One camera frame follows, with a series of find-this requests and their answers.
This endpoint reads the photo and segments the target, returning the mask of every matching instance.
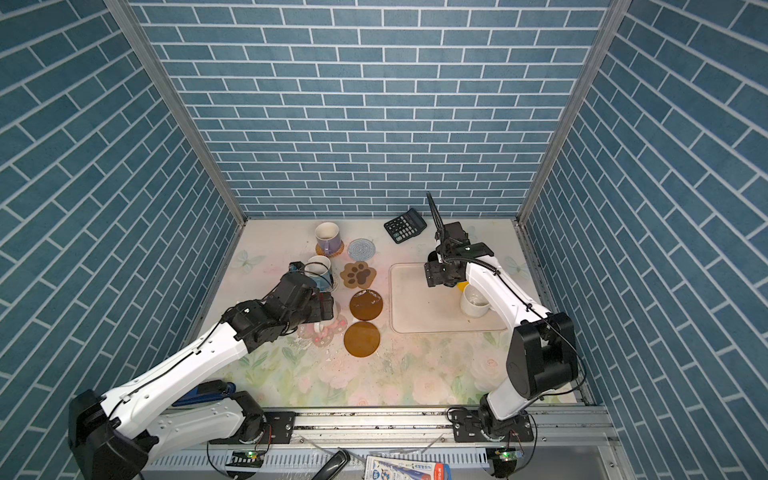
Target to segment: floral tablecloth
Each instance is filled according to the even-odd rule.
[[[257,298],[276,284],[294,260],[314,255],[312,220],[252,220],[243,232],[235,257],[219,288],[204,328],[237,302]],[[293,335],[267,343],[211,378],[234,382],[265,407],[415,406],[476,404],[505,377],[511,333],[430,333],[402,335],[389,319],[389,267],[424,262],[434,248],[431,222],[425,233],[400,245],[379,220],[340,220],[346,244],[367,238],[376,245],[368,264],[377,276],[371,289],[384,299],[382,313],[372,321],[381,333],[379,348],[366,358],[348,354],[346,328],[355,320],[349,299],[359,289],[337,281],[333,292],[338,314],[322,329],[302,326]],[[473,242],[484,241],[512,278],[535,295],[525,258],[509,220],[462,220]],[[353,262],[344,251],[331,259],[338,274]],[[571,395],[547,397],[548,402],[573,402]]]

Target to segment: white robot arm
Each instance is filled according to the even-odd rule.
[[[540,395],[575,380],[578,357],[573,322],[536,303],[503,269],[484,243],[470,243],[459,222],[444,225],[432,195],[437,246],[424,264],[429,286],[467,281],[512,331],[507,378],[480,401],[483,432],[503,437],[511,419]]]
[[[258,442],[268,426],[246,392],[214,406],[162,412],[226,364],[301,323],[333,318],[333,298],[292,263],[262,300],[229,308],[189,346],[102,396],[86,390],[69,405],[69,448],[86,480],[131,480],[148,463],[213,439]]]

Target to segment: purple mug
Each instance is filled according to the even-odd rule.
[[[333,255],[341,248],[339,226],[334,222],[323,222],[315,229],[317,244],[326,256]]]

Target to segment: brick wallpaper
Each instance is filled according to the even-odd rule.
[[[768,478],[767,26],[634,0],[531,217],[638,478]]]
[[[510,217],[609,1],[257,3],[131,3],[250,217]]]
[[[233,238],[101,0],[0,0],[0,478],[73,478],[73,394],[175,352]]]

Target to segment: mug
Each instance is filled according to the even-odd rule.
[[[333,255],[341,248],[339,226],[334,222],[323,222],[315,229],[315,238],[320,249],[326,255]]]
[[[474,288],[472,285],[467,285],[464,288],[462,299],[458,304],[462,308],[462,312],[464,312],[466,316],[472,318],[480,318],[488,313],[488,310],[491,308],[491,305],[482,293],[480,293],[480,290]]]
[[[316,255],[304,264],[304,273],[315,280],[317,288],[321,292],[329,292],[333,289],[333,272],[331,272],[331,260],[323,255]]]

